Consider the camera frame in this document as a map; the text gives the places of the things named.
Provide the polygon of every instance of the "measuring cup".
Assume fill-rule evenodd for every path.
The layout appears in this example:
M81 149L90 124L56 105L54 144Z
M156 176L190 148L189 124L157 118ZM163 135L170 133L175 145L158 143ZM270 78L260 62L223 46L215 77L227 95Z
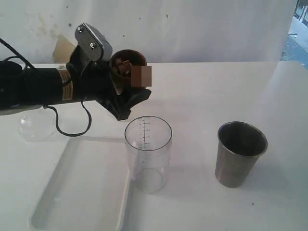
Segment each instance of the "measuring cup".
M161 190L167 182L172 129L161 118L143 116L125 129L130 176L146 193Z

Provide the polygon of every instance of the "yellow label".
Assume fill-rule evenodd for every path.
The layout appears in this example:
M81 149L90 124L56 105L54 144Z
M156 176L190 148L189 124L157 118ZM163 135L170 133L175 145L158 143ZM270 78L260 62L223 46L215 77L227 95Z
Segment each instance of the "yellow label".
M58 72L60 74L63 84L71 78L71 75L66 69L58 69ZM74 92L73 82L70 82L66 86L63 86L62 101L72 100L73 92Z

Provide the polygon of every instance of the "cup rim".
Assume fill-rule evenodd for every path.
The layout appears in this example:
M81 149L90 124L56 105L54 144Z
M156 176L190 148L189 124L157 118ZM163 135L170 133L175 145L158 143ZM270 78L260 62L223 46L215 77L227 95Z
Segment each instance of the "cup rim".
M137 120L137 119L143 118L143 117L152 117L152 118L160 119L160 120L164 121L164 122L168 125L168 127L170 128L170 138L169 138L169 140L168 140L163 146L161 146L161 147L159 147L159 148L155 148L155 149L144 150L144 149L140 149L140 148L134 147L134 146L131 145L130 142L127 140L127 138L126 138L126 131L127 131L127 128L130 126L130 124L131 124L132 122L134 122L134 121ZM143 152L157 151L157 150L159 150L159 149L164 148L165 146L167 146L167 144L170 143L170 141L171 141L171 139L172 139L172 128L171 128L170 124L169 124L167 121L165 121L164 119L162 119L162 118L160 118L160 117L153 116L153 115L149 115L149 116L148 116L148 115L144 115L144 116L140 116L140 117L135 118L135 119L133 119L132 121L130 121L130 123L129 123L129 124L126 126L126 128L125 128L125 131L124 131L124 138L125 138L125 141L126 141L132 148L137 149L137 150L139 150L139 151L143 151Z
M220 139L220 137L219 137L219 133L220 133L220 131L221 131L225 126L227 126L227 125L229 125L229 124L234 124L234 123L244 124L244 125L246 125L246 126L249 126L249 127L255 129L257 132L259 132L259 133L261 134L261 136L262 136L262 138L264 139L264 142L265 142L265 147L264 147L264 149L263 149L263 151L262 151L261 153L256 154L256 155L241 155L241 154L238 154L238 153L235 153L235 152L231 151L229 148L227 148L227 147L224 145L224 143L221 141L221 139ZM255 126L253 126L253 125L251 125L251 124L245 123L245 122L241 122L241 121L231 121L231 122L224 123L224 124L221 125L220 128L218 129L217 136L218 136L219 143L220 143L225 149L227 149L231 154L238 155L238 156L241 156L241 157L245 157L245 158L257 158L257 157L262 156L262 155L266 152L266 150L268 149L268 140L267 140L266 136L263 134L263 132L262 132L260 129L258 129L257 127L255 127Z

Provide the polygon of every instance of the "white tray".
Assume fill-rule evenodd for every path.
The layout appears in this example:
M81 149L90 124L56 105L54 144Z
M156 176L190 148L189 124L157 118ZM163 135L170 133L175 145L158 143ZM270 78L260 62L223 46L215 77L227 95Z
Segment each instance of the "white tray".
M29 225L34 230L122 230L129 189L123 139L71 139Z

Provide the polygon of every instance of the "white table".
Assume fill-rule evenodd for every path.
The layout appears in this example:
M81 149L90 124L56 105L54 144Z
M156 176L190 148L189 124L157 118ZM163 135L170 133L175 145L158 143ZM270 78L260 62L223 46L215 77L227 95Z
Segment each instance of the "white table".
M156 194L135 190L127 230L307 230L308 72L301 64L152 66L152 95L133 108L129 121L154 115L170 123L170 177ZM128 121L117 122L96 102L85 105L93 116L87 136L123 136ZM64 131L86 127L80 104L57 109ZM17 133L19 116L0 117L1 230L30 229L27 221L69 139L55 133L46 141L26 143ZM269 142L237 189L222 186L214 174L217 130L233 120L257 126Z

